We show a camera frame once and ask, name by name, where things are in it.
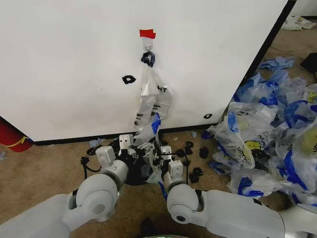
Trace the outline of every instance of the black base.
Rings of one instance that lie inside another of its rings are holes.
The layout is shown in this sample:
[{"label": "black base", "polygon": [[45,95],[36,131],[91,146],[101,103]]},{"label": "black base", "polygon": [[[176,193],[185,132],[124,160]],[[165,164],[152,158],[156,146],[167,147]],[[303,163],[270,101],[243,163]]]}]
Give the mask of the black base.
[{"label": "black base", "polygon": [[307,20],[317,20],[317,16],[303,16]]}]

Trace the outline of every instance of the blue and white plastic bag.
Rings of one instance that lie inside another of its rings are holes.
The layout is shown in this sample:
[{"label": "blue and white plastic bag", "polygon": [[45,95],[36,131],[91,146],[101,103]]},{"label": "blue and white plastic bag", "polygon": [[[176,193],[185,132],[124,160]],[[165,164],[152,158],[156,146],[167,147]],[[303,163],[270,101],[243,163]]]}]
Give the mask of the blue and white plastic bag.
[{"label": "blue and white plastic bag", "polygon": [[232,193],[254,198],[268,196],[273,191],[282,188],[279,182],[267,172],[245,168],[231,171],[231,181],[227,187]]}]

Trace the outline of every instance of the black edge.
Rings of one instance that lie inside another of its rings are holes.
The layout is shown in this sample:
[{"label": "black edge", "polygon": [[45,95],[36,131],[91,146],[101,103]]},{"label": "black edge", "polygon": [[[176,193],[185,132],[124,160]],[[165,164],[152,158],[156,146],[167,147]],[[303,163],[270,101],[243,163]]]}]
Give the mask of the black edge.
[{"label": "black edge", "polygon": [[254,58],[252,64],[250,65],[248,71],[246,72],[243,80],[241,81],[241,84],[244,84],[246,80],[250,77],[252,77],[257,70],[259,64],[261,63],[262,59],[264,58],[265,54],[267,53],[268,49],[270,48],[273,40],[275,39],[276,35],[278,34],[279,30],[281,29],[283,23],[285,22],[286,18],[288,17],[289,13],[293,9],[293,6],[295,5],[296,0],[289,0],[283,11],[281,12],[280,16],[278,17],[276,23],[274,24],[272,30],[268,34],[266,40],[264,41],[263,45],[261,46],[258,54]]},{"label": "black edge", "polygon": [[135,132],[76,137],[76,138],[58,139],[58,140],[41,140],[41,141],[34,141],[34,144],[35,145],[52,145],[52,144],[67,144],[67,143],[85,142],[85,141],[90,141],[90,140],[97,140],[97,138],[114,139],[114,138],[118,138],[119,135],[122,135],[122,134],[133,134],[134,135]]},{"label": "black edge", "polygon": [[317,20],[317,16],[302,16],[302,17],[307,20]]},{"label": "black edge", "polygon": [[183,127],[174,127],[174,128],[167,128],[167,129],[160,129],[158,131],[158,138],[162,141],[162,136],[165,133],[172,133],[172,132],[182,132],[187,130],[206,130],[211,125],[217,125],[218,123],[213,124],[203,124],[203,125],[191,125],[191,126],[183,126]]}]

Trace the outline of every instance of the pile of plastic bags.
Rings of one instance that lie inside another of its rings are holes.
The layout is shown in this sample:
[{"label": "pile of plastic bags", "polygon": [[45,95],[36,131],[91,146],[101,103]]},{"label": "pile of plastic bags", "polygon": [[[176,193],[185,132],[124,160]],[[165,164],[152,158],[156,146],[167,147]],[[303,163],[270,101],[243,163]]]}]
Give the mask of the pile of plastic bags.
[{"label": "pile of plastic bags", "polygon": [[281,190],[317,206],[317,84],[276,69],[238,88],[227,116],[208,132],[218,142],[212,167],[231,171],[231,192],[259,198]]}]

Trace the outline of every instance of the black cable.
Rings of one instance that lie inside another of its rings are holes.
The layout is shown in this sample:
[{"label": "black cable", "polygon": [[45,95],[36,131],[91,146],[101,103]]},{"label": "black cable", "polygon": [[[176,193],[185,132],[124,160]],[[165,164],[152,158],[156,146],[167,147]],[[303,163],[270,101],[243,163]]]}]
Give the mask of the black cable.
[{"label": "black cable", "polygon": [[188,166],[189,166],[189,163],[188,163],[188,159],[187,159],[187,156],[185,154],[185,159],[186,159],[186,184],[188,185]]},{"label": "black cable", "polygon": [[85,177],[85,180],[86,180],[86,178],[87,178],[87,169],[86,169],[86,167],[83,164],[82,164],[82,166],[84,168],[84,177]]},{"label": "black cable", "polygon": [[93,169],[89,168],[87,166],[88,162],[89,162],[89,158],[87,158],[85,156],[81,157],[80,164],[83,166],[85,179],[87,178],[87,170],[89,170],[89,171],[91,171],[93,173],[97,173],[97,172],[99,172],[101,170],[101,166],[100,166],[100,168],[98,170],[93,170]]},{"label": "black cable", "polygon": [[93,173],[98,173],[100,170],[101,170],[101,166],[98,170],[93,170],[91,168],[89,168],[87,165],[85,165],[86,169],[88,169],[90,172],[93,172]]}]

